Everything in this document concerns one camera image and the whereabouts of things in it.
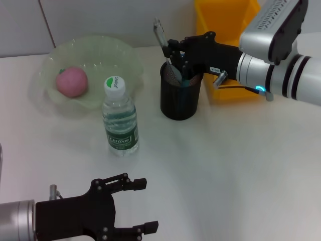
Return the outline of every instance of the metal cylinder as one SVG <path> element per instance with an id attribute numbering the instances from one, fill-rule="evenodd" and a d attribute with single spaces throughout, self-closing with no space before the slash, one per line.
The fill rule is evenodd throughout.
<path id="1" fill-rule="evenodd" d="M 217 77 L 217 79 L 213 83 L 213 87 L 218 89 L 220 85 L 227 79 L 227 72 L 225 70 Z"/>
<path id="2" fill-rule="evenodd" d="M 34 241 L 35 201 L 0 204 L 0 241 Z"/>
<path id="3" fill-rule="evenodd" d="M 57 199 L 57 185 L 50 185 L 49 187 L 49 200 Z"/>

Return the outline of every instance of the black cup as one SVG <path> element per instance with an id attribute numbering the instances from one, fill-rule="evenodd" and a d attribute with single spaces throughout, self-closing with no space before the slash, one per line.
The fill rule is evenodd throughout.
<path id="1" fill-rule="evenodd" d="M 177 121 L 192 117 L 197 110 L 203 74 L 180 84 L 172 67 L 165 62 L 160 76 L 160 109 L 163 114 Z"/>

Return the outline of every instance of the plastic bottle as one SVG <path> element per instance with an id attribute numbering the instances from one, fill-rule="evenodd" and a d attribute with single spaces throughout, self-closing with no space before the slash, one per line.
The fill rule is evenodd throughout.
<path id="1" fill-rule="evenodd" d="M 126 94 L 125 81 L 112 76 L 104 83 L 106 98 L 102 116 L 110 150 L 118 156 L 128 156 L 139 146 L 136 108 Z"/>

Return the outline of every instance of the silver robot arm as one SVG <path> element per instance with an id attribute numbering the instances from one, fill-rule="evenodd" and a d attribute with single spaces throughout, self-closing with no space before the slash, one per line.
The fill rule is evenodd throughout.
<path id="1" fill-rule="evenodd" d="M 0 241 L 33 241 L 35 235 L 33 200 L 0 204 Z"/>
<path id="2" fill-rule="evenodd" d="M 239 41 L 241 85 L 321 105 L 321 60 L 297 51 L 307 5 L 308 0 L 270 0 L 263 6 Z"/>

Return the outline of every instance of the green label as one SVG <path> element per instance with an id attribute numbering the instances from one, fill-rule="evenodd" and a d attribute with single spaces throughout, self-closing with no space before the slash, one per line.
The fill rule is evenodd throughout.
<path id="1" fill-rule="evenodd" d="M 107 86 L 108 86 L 109 88 L 111 88 L 112 82 L 113 82 L 112 77 L 107 80 L 106 84 L 107 84 Z"/>
<path id="2" fill-rule="evenodd" d="M 106 130 L 109 144 L 117 150 L 127 150 L 132 148 L 138 142 L 137 125 L 129 132 L 124 134 L 115 134 Z"/>

